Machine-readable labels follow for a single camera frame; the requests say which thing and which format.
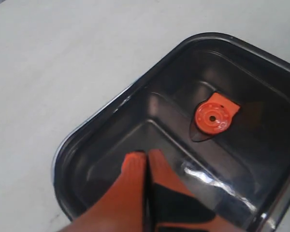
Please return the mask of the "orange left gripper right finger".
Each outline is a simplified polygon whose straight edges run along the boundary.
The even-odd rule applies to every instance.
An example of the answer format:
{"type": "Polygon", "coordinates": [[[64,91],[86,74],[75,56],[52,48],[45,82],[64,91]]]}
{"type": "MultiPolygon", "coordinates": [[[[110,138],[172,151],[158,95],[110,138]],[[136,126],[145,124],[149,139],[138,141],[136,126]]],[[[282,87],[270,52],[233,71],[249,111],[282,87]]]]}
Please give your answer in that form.
{"type": "Polygon", "coordinates": [[[181,182],[159,149],[148,153],[151,207],[156,232],[238,232],[204,206],[181,182]]]}

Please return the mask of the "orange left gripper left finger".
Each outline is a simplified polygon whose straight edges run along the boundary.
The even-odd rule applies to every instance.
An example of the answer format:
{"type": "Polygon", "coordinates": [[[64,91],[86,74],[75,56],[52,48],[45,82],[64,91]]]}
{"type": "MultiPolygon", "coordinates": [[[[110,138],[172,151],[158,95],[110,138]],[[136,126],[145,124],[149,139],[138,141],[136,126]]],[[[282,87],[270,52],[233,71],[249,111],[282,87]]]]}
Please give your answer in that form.
{"type": "Polygon", "coordinates": [[[126,154],[107,192],[62,232],[142,232],[145,214],[145,152],[126,154]]]}

